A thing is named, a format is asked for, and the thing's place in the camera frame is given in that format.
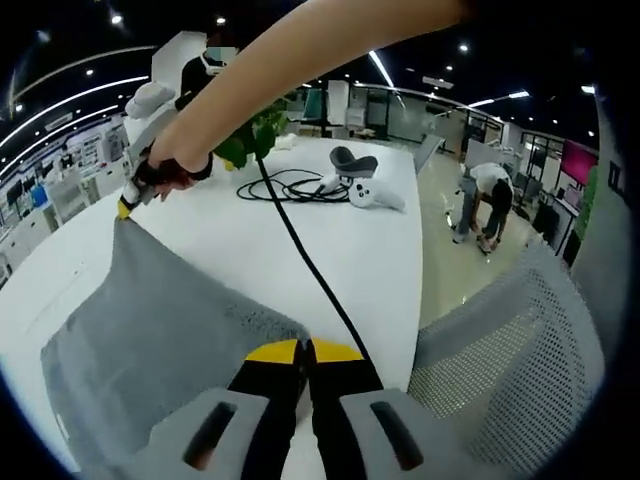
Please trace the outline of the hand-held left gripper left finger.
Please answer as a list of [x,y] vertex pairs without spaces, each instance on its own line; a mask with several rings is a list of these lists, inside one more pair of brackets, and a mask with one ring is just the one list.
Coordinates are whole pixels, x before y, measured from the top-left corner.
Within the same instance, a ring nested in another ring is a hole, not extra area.
[[278,479],[305,387],[298,339],[249,353],[233,379],[199,395],[152,429],[121,467],[123,479]]

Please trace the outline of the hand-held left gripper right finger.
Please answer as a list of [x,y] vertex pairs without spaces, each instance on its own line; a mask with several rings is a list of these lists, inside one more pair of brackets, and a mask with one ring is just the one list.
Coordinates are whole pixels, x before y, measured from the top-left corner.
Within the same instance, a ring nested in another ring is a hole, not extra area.
[[406,393],[385,389],[350,346],[313,338],[306,373],[328,479],[478,479],[453,429]]

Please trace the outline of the person's right hand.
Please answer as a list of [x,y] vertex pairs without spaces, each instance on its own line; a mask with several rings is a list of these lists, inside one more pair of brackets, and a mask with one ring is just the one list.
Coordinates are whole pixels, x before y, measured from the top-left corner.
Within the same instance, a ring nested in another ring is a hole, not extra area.
[[175,159],[161,161],[157,166],[149,162],[151,147],[143,149],[140,162],[133,175],[133,183],[143,198],[156,198],[175,187],[189,188],[206,180],[212,172],[213,154],[209,153],[205,167],[197,172],[185,170]]

